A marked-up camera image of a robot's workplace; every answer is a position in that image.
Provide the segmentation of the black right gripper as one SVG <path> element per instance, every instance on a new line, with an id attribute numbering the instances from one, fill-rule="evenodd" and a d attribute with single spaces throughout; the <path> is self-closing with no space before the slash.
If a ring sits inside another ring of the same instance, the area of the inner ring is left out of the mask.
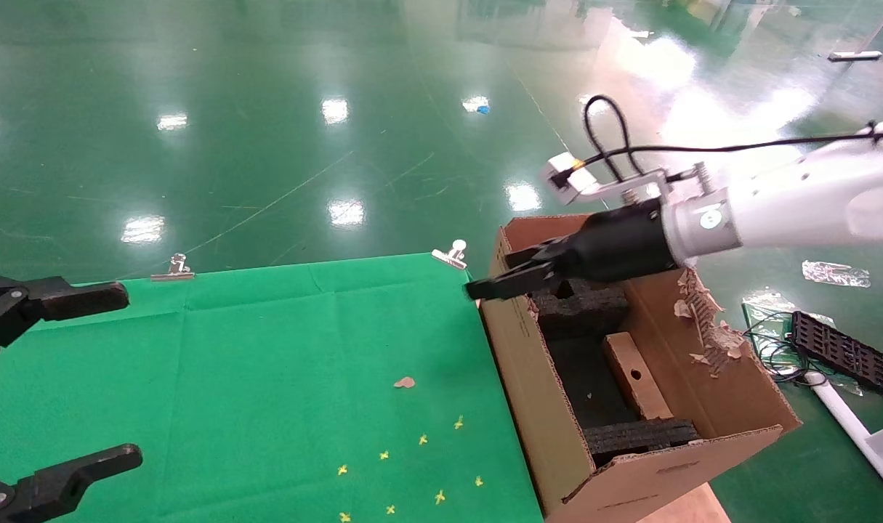
<path id="1" fill-rule="evenodd" d="M 659 199 L 594 213 L 574 234 L 513 251 L 504 260 L 510 268 L 504 274 L 464 285 L 470 300 L 511 300 L 554 287 L 561 277 L 624 281 L 678 265 L 666 239 Z"/>

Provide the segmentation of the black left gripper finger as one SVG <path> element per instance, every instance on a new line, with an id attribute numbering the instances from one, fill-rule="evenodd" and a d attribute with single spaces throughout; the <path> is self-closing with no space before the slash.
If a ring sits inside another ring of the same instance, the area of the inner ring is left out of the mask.
<path id="1" fill-rule="evenodd" d="M 95 482 L 143 463 L 135 444 L 122 444 L 37 470 L 8 485 L 0 481 L 0 522 L 47 522 L 71 514 Z"/>
<path id="2" fill-rule="evenodd" d="M 75 287 L 63 277 L 13 280 L 0 275 L 0 351 L 41 321 L 105 314 L 129 306 L 119 282 Z"/>

